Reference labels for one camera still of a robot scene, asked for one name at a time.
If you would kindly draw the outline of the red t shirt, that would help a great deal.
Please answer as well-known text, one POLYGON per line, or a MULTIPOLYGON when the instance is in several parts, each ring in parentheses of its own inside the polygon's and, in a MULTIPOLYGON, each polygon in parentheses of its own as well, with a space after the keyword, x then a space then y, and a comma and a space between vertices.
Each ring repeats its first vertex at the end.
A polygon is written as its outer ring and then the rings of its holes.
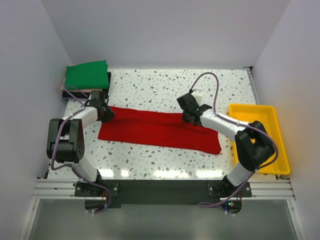
POLYGON ((218 155, 218 132, 182 120, 181 113, 111 107, 115 117, 101 125, 102 141, 187 149, 218 155))

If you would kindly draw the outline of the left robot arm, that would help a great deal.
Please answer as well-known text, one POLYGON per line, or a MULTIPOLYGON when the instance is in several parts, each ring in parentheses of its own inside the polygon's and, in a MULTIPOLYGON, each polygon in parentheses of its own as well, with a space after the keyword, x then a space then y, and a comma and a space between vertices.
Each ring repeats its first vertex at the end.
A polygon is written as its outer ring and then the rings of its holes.
POLYGON ((81 183, 86 183, 85 189, 92 196, 99 196, 104 184, 100 172, 85 157, 84 129, 94 122, 107 123, 115 117, 108 102, 106 91, 95 90, 86 102, 79 102, 79 110, 49 121, 46 154, 51 160, 51 170, 71 169, 81 183))

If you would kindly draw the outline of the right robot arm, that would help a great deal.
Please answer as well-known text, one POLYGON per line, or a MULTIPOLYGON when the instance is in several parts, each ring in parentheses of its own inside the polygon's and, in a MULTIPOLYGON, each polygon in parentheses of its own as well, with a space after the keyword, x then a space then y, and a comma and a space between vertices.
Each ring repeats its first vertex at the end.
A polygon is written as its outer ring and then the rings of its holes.
POLYGON ((279 150, 275 141, 267 134, 259 121, 252 123, 236 120, 216 111, 216 107, 199 105, 202 96, 194 96, 192 91, 177 98, 183 110, 182 120, 214 130, 231 138, 236 146, 238 163, 222 180, 223 192, 230 197, 241 190, 241 184, 259 169, 272 164, 266 163, 272 156, 277 159, 279 150))

